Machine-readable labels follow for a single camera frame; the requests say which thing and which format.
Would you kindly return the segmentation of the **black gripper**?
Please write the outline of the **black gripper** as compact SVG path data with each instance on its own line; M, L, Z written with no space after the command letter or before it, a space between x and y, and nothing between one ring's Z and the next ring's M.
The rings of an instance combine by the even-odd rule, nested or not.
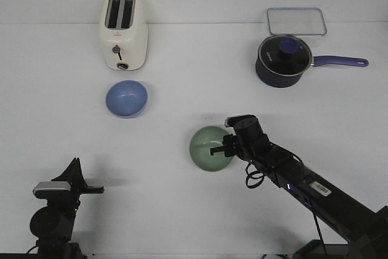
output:
M271 148L268 136L263 132L256 118L248 118L236 123L235 134L223 138L223 146L213 147L210 154L224 152L226 157L238 156L244 161L255 160Z
M102 194L103 186L89 186L82 174L79 158L74 158L69 166L60 174L58 180L51 180L55 183L55 200L60 202L76 202L83 194Z

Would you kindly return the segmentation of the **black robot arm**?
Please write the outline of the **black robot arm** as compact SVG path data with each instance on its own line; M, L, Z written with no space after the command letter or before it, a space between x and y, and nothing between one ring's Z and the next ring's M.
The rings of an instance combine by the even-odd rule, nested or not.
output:
M79 158L74 158L58 177L33 188L37 199L47 201L30 220L39 258L87 258L79 244L71 242L76 213L81 195L102 193L102 186L90 186L85 181Z
M374 212L306 167L294 153L271 142L254 115L229 117L226 127L234 133L225 135L222 152L237 156L255 168L247 180L254 189L269 178L306 207L315 220L322 220L344 244L326 244L322 238L308 242L293 258L387 258L387 207Z

